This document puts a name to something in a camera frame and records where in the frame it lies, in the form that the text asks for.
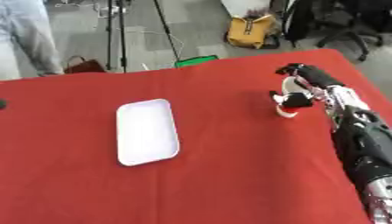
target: floor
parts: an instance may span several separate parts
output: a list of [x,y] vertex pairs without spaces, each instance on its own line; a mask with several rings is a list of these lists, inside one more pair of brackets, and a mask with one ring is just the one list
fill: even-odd
[[[60,0],[49,0],[47,8],[52,22],[57,47],[63,59],[73,55],[81,55],[87,59],[97,59],[106,65],[107,33],[106,19],[98,18],[91,5],[92,0],[74,0],[71,3],[56,7]],[[101,7],[106,0],[96,0]],[[216,54],[221,59],[257,55],[264,53],[280,53],[315,48],[320,37],[307,38],[298,43],[297,48],[282,41],[277,50],[250,50],[233,47],[224,43],[222,34],[228,28],[229,15],[220,0],[158,0],[161,3],[166,20],[175,37],[175,45],[181,51],[181,59],[200,55]],[[172,67],[174,56],[163,26],[160,23],[153,0],[134,0],[125,16],[127,59],[129,71],[141,71],[145,64],[149,69]],[[119,34],[115,29],[112,63],[114,72],[122,71],[119,65]],[[340,50],[348,60],[352,61],[365,76],[392,99],[392,75],[389,73],[392,63],[392,38],[386,36],[383,47],[373,47],[367,61],[358,62],[360,52],[350,41],[336,41],[328,47]],[[25,57],[20,54],[21,70],[26,76],[34,75]]]

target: person's leg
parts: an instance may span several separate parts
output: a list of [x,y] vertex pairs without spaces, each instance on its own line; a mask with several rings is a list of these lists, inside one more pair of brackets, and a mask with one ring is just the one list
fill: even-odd
[[37,0],[8,1],[13,35],[39,74],[63,74],[46,8]]
[[22,78],[19,73],[17,57],[10,40],[0,39],[0,81]]
[[20,78],[17,58],[11,42],[8,13],[4,3],[0,3],[0,81]]

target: table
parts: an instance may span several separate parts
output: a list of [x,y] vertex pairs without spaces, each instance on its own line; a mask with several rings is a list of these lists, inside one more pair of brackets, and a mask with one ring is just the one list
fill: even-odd
[[[268,91],[289,62],[325,69],[392,123],[391,103],[333,50],[2,82],[0,223],[368,223],[321,105],[275,113]],[[155,98],[171,102],[180,153],[119,165],[116,109]]]

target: black stand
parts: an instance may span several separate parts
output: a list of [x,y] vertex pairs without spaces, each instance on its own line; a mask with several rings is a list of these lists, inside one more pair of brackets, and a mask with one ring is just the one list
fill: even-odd
[[179,54],[176,51],[176,47],[174,46],[172,34],[170,32],[169,26],[166,23],[164,13],[162,13],[161,7],[159,6],[158,0],[154,0],[155,8],[157,8],[157,14],[161,19],[162,25],[164,27],[164,33],[166,33],[167,38],[169,39],[171,49],[173,50],[174,56],[176,57],[176,61],[179,61]]
[[[124,15],[123,15],[123,3],[124,0],[116,0],[116,3],[119,8],[119,22],[120,22],[120,38],[121,38],[121,49],[122,49],[122,57],[121,57],[121,66],[123,71],[126,73],[127,72],[127,47],[126,47],[126,40],[125,40],[125,28],[124,28]],[[176,58],[176,61],[179,61],[179,54],[176,51],[176,47],[174,46],[173,40],[172,40],[172,35],[169,29],[169,26],[167,25],[165,21],[164,14],[162,13],[162,10],[159,6],[158,0],[154,0],[155,7],[157,8],[157,14],[159,15],[159,18],[162,22],[162,25],[164,26],[164,33],[166,34],[167,38],[169,39],[171,49],[174,52],[174,56]],[[107,32],[108,32],[108,63],[106,65],[106,68],[110,70],[112,68],[111,66],[111,54],[112,54],[112,32],[113,32],[113,0],[108,0],[108,26],[107,26]]]
[[[123,0],[117,0],[116,1],[118,5],[118,10],[119,10],[119,22],[120,22],[120,37],[121,37],[121,48],[122,48],[122,57],[121,57],[121,66],[122,70],[124,73],[127,72],[127,46],[126,46],[126,40],[125,40],[125,28],[124,28],[124,14],[123,14],[123,9],[124,9],[124,3]],[[107,32],[108,32],[108,64],[106,65],[106,68],[110,70],[112,68],[111,66],[111,54],[112,54],[112,32],[113,32],[113,0],[108,0],[108,27],[107,27]]]

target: tripod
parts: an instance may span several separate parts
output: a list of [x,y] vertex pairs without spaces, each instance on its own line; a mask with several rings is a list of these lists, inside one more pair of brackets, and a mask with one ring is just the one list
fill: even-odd
[[[121,37],[121,49],[122,49],[122,57],[121,57],[121,66],[123,69],[123,72],[127,72],[127,49],[126,49],[126,40],[125,40],[125,28],[124,28],[124,15],[123,15],[123,1],[124,0],[116,0],[116,3],[119,7],[119,22],[120,22],[120,37]],[[159,18],[161,20],[161,23],[164,27],[164,33],[166,34],[167,38],[169,39],[171,49],[173,50],[174,56],[176,58],[176,61],[179,61],[179,54],[176,51],[176,48],[174,46],[173,40],[172,40],[172,34],[170,32],[169,26],[166,23],[164,13],[161,10],[161,7],[159,6],[158,0],[154,0],[155,8],[157,9],[157,14],[159,15]],[[108,0],[108,26],[107,26],[107,32],[108,32],[108,63],[106,65],[106,68],[110,70],[111,67],[111,59],[112,59],[112,31],[113,31],[113,0]]]
[[[124,28],[124,1],[123,0],[116,0],[116,4],[119,8],[119,22],[120,22],[120,39],[121,39],[121,50],[122,50],[122,57],[120,59],[121,67],[124,73],[127,73],[127,49],[126,49],[126,40],[125,40],[125,28]],[[113,32],[113,0],[108,0],[108,26],[106,31],[108,32],[108,63],[106,68],[108,70],[112,69],[111,62],[112,62],[112,32]]]

